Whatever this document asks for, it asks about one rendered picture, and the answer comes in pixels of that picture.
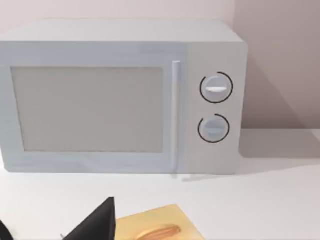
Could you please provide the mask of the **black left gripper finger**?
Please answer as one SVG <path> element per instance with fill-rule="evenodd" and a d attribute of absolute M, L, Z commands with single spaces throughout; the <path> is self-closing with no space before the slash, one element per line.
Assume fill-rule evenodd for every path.
<path fill-rule="evenodd" d="M 115 240 L 115 198 L 108 197 L 62 240 Z"/>

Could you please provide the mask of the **large microwave knob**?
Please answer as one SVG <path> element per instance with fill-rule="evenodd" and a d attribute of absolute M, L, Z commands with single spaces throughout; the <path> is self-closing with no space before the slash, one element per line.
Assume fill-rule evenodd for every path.
<path fill-rule="evenodd" d="M 203 99 L 211 104 L 225 102 L 233 93 L 234 83 L 224 72 L 204 77 L 199 85 Z"/>

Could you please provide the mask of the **pale microwave oven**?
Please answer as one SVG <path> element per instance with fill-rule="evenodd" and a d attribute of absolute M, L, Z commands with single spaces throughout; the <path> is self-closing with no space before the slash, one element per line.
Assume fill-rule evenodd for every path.
<path fill-rule="evenodd" d="M 21 173 L 233 174 L 241 156 L 247 44 L 216 19 L 46 19 L 0 35 L 0 149 Z M 180 61 L 172 170 L 172 62 Z M 232 95 L 200 83 L 217 72 Z M 203 118 L 230 132 L 208 143 Z"/>

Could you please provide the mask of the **small microwave knob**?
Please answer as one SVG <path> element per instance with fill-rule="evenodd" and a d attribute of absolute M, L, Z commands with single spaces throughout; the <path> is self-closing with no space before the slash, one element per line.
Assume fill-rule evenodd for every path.
<path fill-rule="evenodd" d="M 230 133 L 230 123 L 226 117 L 215 114 L 211 118 L 202 118 L 197 126 L 200 138 L 210 144 L 222 142 Z"/>

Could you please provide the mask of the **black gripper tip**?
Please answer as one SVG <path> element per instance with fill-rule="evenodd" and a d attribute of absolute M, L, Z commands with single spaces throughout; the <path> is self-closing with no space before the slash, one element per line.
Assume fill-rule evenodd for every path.
<path fill-rule="evenodd" d="M 0 220 L 0 240 L 14 240 L 6 225 Z"/>

